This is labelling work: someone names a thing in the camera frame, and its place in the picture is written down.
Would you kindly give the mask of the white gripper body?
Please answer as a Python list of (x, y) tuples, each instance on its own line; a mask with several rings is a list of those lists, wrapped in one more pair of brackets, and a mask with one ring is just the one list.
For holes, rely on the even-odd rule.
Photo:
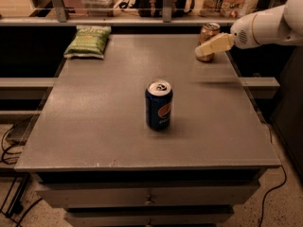
[(284, 7), (278, 6), (250, 13), (238, 19), (230, 28), (235, 46), (241, 49), (264, 44), (281, 44), (286, 36)]

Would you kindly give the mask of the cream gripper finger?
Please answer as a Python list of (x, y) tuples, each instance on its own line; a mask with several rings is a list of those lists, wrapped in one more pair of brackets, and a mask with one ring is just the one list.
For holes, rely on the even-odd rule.
[(210, 40), (195, 48), (197, 57), (204, 57), (213, 53), (228, 51), (234, 45), (234, 36), (229, 33), (219, 33)]

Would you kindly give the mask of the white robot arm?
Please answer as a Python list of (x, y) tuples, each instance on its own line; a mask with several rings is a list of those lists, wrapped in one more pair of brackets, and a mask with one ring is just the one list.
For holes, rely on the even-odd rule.
[(287, 0), (278, 7), (245, 15), (230, 28), (195, 48), (197, 57), (264, 44), (303, 45), (303, 0)]

